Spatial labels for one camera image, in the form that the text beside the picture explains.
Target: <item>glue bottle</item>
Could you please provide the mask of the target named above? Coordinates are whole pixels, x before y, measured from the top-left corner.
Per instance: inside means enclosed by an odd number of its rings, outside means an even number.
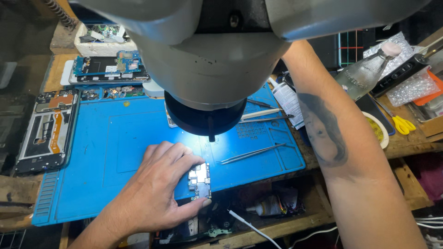
[[[289,118],[292,126],[297,130],[303,127],[303,116],[300,110],[297,94],[286,83],[278,84],[271,77],[269,78],[269,81],[274,86],[272,94],[280,104],[281,108],[283,108],[287,115],[294,115],[294,117]]]

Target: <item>hand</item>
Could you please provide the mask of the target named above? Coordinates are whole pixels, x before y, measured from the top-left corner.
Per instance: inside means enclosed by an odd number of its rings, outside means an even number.
[[[204,162],[182,143],[149,145],[137,173],[97,219],[118,237],[160,231],[190,220],[211,200],[199,198],[179,207],[174,189],[192,165]]]

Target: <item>styrofoam box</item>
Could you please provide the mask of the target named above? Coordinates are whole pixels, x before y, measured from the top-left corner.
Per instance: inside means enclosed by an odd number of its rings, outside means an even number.
[[[80,54],[85,56],[116,56],[120,50],[137,50],[136,44],[131,40],[126,43],[81,43],[80,36],[86,35],[88,29],[84,24],[78,28],[74,44]]]

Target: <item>spring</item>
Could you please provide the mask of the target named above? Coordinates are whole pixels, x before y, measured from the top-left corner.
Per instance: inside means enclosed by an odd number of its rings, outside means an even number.
[[[48,8],[54,12],[60,22],[62,22],[63,26],[68,28],[69,30],[73,30],[75,28],[75,20],[72,19],[68,14],[66,14],[65,10],[54,0],[42,0],[44,4],[48,6]]]

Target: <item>tattoo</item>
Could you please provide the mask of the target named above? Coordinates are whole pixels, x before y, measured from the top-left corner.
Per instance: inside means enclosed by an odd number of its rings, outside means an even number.
[[[339,166],[348,160],[348,148],[338,127],[337,117],[315,95],[297,93],[306,131],[319,162]]]

